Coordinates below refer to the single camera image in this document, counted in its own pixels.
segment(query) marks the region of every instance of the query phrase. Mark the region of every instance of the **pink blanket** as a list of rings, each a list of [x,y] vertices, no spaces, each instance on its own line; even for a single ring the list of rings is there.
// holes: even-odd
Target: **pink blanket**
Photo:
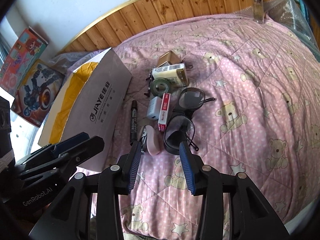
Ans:
[[[190,86],[217,99],[193,115],[196,154],[220,172],[247,173],[282,221],[290,220],[320,188],[320,67],[293,33],[272,20],[259,25],[236,15],[199,17],[149,30],[119,45],[115,52],[132,80],[108,165],[130,149],[133,99],[138,101],[139,126],[150,123],[145,118],[145,78],[168,50],[193,65]],[[173,93],[171,108],[178,94]],[[165,150],[145,154],[135,189],[120,197],[124,232],[194,239],[201,201],[187,190],[178,156]]]

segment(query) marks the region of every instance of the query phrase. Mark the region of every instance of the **sunglasses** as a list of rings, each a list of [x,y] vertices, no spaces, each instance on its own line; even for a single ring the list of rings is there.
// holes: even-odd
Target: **sunglasses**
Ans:
[[[188,142],[195,151],[199,150],[192,141],[195,135],[192,115],[204,103],[214,100],[215,98],[205,99],[205,93],[198,88],[186,88],[181,92],[164,132],[164,148],[167,152],[179,155],[179,145],[183,141]]]

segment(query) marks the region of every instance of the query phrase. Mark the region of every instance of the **white strap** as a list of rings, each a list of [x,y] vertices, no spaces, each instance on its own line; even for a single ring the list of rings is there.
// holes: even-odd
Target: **white strap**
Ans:
[[[9,163],[13,160],[13,149],[0,159],[0,173],[8,168]]]

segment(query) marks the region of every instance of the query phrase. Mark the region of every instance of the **wooden trim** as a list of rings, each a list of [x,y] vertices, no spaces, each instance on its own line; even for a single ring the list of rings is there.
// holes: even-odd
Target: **wooden trim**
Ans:
[[[60,53],[116,47],[159,25],[201,15],[233,13],[251,5],[252,0],[129,0],[88,25]]]

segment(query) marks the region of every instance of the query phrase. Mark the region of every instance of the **ribbed blue pad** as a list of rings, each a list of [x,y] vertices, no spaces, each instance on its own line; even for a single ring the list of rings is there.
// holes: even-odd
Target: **ribbed blue pad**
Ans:
[[[187,152],[182,143],[180,143],[180,146],[179,146],[179,155],[182,163],[184,176],[186,178],[188,190],[190,190],[191,194],[193,195],[196,192],[195,176],[191,171],[191,167],[187,158]]]
[[[134,184],[137,178],[137,173],[139,169],[139,164],[140,164],[140,159],[141,159],[141,145],[137,147],[137,150],[134,154],[134,159],[132,160],[132,165],[130,168],[130,183],[129,183],[129,192],[134,188]]]

